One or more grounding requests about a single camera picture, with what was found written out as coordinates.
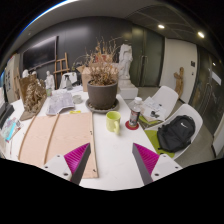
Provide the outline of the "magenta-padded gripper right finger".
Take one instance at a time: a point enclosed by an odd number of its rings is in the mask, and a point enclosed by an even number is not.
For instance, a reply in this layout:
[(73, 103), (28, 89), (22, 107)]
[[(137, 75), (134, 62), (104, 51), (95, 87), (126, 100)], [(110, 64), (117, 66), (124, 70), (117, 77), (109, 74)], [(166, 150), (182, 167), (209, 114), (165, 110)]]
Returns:
[(133, 144), (132, 153), (145, 185), (182, 169), (182, 167), (168, 155), (158, 155), (137, 143)]

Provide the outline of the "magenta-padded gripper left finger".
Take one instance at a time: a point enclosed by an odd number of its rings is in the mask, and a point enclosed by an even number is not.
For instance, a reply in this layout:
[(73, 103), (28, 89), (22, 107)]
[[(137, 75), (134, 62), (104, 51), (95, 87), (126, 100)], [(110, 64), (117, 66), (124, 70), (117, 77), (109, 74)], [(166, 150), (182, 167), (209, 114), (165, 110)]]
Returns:
[(78, 185), (82, 179), (90, 154), (91, 146), (87, 143), (65, 155), (55, 155), (43, 166), (43, 169)]

